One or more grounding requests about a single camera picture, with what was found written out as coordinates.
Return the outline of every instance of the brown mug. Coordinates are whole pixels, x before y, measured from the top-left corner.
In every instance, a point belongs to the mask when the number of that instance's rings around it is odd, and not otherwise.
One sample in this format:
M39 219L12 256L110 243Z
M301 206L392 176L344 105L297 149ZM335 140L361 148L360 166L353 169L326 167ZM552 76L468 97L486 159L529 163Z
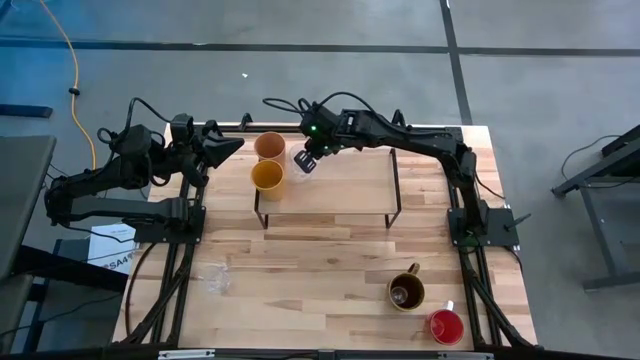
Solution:
M396 309L413 310L424 301L424 285L416 275L418 271L420 271L420 264L413 263L407 272L394 277L387 284L387 295Z

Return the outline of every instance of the orange cup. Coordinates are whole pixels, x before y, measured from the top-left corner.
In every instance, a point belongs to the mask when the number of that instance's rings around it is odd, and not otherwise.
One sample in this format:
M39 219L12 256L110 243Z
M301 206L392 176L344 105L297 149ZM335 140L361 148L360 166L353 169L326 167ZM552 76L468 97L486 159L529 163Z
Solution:
M253 143L253 149L256 151L256 154L258 154L260 161L273 160L284 168L287 149L282 135L273 131L261 134Z
M251 182L266 200L278 201L284 196L284 169L273 160L263 160L251 169Z

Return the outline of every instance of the butcher block tabletop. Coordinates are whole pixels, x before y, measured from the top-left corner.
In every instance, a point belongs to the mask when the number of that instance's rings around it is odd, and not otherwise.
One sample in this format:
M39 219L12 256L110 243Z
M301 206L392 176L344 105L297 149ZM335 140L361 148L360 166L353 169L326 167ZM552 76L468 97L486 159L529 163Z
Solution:
M502 193L488 128L462 130L478 155L479 178ZM265 230L253 211L255 188L249 178L258 161L253 151L258 135L226 133L246 142L218 169L209 170L205 229L193 260L179 346L472 350L459 257L446 221L447 182L438 161L397 150L402 212L389 230L380 215L328 213L271 215ZM287 142L303 140L301 134L283 136ZM181 181L176 174L167 186L152 188L149 201L177 197ZM492 207L504 205L479 190ZM167 248L159 244L141 265L131 296L134 327L158 297ZM486 248L486 257L496 302L523 337L536 343L518 263L503 248ZM414 262L420 264L425 300L413 311L400 312L387 300L387 282ZM221 263L228 266L231 282L217 294L208 290L205 276L207 267ZM465 324L464 337L454 346L440 345L423 332L427 314L448 300ZM485 308L478 296L476 301L483 335L490 341ZM168 309L164 336L173 300ZM113 340L124 336L123 302Z

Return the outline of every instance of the red cup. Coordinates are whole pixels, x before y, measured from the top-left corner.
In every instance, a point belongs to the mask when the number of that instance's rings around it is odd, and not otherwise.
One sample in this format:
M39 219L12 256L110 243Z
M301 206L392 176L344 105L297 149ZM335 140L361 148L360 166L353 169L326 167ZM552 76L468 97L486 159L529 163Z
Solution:
M425 331L431 332L433 338L443 345L455 345L464 335L462 319L455 312L448 309L437 310L427 319Z

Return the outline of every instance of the gray floor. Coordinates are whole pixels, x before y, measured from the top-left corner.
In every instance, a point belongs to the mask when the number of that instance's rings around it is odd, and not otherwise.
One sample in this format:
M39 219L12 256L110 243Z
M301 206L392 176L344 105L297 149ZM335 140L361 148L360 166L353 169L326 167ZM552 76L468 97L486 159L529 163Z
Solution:
M14 0L0 24L12 37L57 37L37 4ZM52 0L74 38L249 44L446 45L437 0ZM640 5L631 0L449 0L460 46L640 47ZM166 115L198 120L294 121L260 104L265 96L319 99L336 90L362 95L412 123L460 124L448 55L283 52L78 51L78 114L91 134L118 130L132 96ZM638 124L640 58L463 56L473 123L488 125L508 202L533 216L519 228L536 333L550 349L637 357L640 285L585 293L581 281L605 274L581 199L556 200L567 153ZM0 119L0 134L54 134L53 163L89 166L86 142L69 113L73 69L66 50L0 49L0 102L52 106L49 120ZM355 105L332 104L338 110ZM163 124L146 113L135 121ZM567 172L594 161L576 156ZM99 162L107 149L98 145ZM137 193L110 196L139 198ZM92 223L104 220L92 219ZM42 209L25 241L51 250L57 237Z

